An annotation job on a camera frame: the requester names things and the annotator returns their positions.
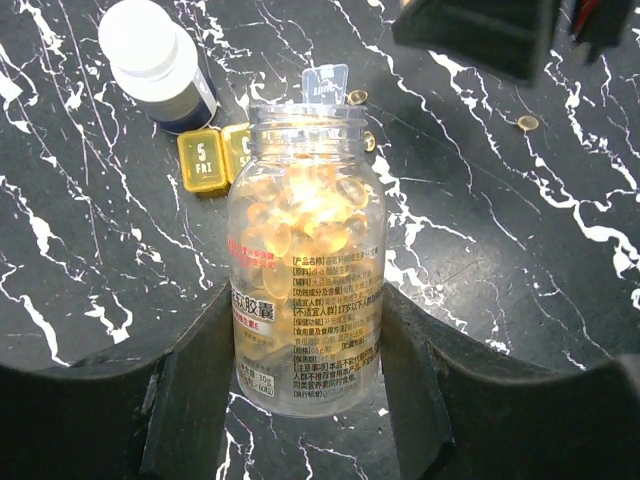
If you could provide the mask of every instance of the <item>white bottle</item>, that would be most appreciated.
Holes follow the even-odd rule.
[[[118,85],[160,127],[179,134],[213,120],[218,101],[196,45],[161,6],[116,3],[102,17],[98,39]]]

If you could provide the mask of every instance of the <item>white bottle cap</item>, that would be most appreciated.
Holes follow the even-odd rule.
[[[177,54],[175,25],[150,0],[122,0],[102,17],[98,41],[112,68],[135,77],[161,75]]]

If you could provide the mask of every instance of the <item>clear plastic bottle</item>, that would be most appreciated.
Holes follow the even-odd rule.
[[[378,376],[387,221],[365,110],[250,109],[252,158],[228,197],[236,371],[275,413],[333,415]]]

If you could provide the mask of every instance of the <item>yellow pill box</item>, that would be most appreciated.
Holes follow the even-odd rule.
[[[210,193],[227,187],[220,133],[212,129],[178,136],[178,153],[185,190]]]
[[[229,183],[233,183],[240,171],[251,159],[248,128],[248,123],[241,123],[229,125],[222,129],[222,150]]]

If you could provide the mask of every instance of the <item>supplement bottle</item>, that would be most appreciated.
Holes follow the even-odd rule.
[[[387,223],[365,110],[250,108],[252,157],[227,204],[236,373],[275,413],[333,415],[378,376]]]
[[[187,31],[150,0],[122,0],[102,17],[98,40],[116,82],[171,133],[198,130],[218,101]]]

